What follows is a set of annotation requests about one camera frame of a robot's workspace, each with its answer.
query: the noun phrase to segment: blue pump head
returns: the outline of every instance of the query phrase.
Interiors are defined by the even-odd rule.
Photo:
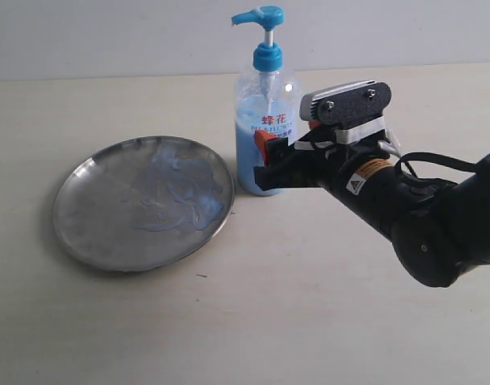
[[[262,72],[277,71],[282,67],[282,50],[273,41],[273,29],[284,22],[284,11],[278,6],[262,6],[232,17],[232,24],[256,22],[265,30],[264,42],[253,52],[253,67]]]

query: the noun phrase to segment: blue smear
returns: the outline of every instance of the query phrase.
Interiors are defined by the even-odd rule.
[[[213,195],[223,187],[213,179],[209,162],[179,158],[173,144],[160,145],[136,184],[143,191],[139,201],[146,212],[141,223],[133,225],[135,229],[156,232],[189,224],[203,230],[224,208]]]

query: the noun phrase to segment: orange label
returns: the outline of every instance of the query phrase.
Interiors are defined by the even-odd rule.
[[[360,166],[355,174],[359,175],[364,179],[369,179],[375,174],[377,171],[380,171],[382,168],[393,167],[388,160],[385,159],[372,159],[367,161],[365,164]]]

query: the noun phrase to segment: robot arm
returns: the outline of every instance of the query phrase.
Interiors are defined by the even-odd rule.
[[[390,101],[391,89],[374,80],[305,95],[300,117],[320,125],[291,145],[256,132],[265,166],[255,168],[255,180],[263,190],[324,188],[392,243],[414,279],[448,287],[490,264],[490,154],[475,164],[430,152],[403,155],[383,118]],[[460,184],[422,179],[410,161],[472,176]]]

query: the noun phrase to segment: pump dispenser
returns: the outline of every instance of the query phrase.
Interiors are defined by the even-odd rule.
[[[239,74],[234,84],[237,181],[254,195],[273,195],[281,190],[262,191],[256,185],[253,168],[263,166],[253,140],[256,130],[286,137],[289,144],[298,138],[300,82],[282,62],[282,50],[273,40],[273,29],[284,22],[278,6],[262,6],[232,17],[232,24],[255,22],[264,28],[264,42],[253,52],[253,65]]]

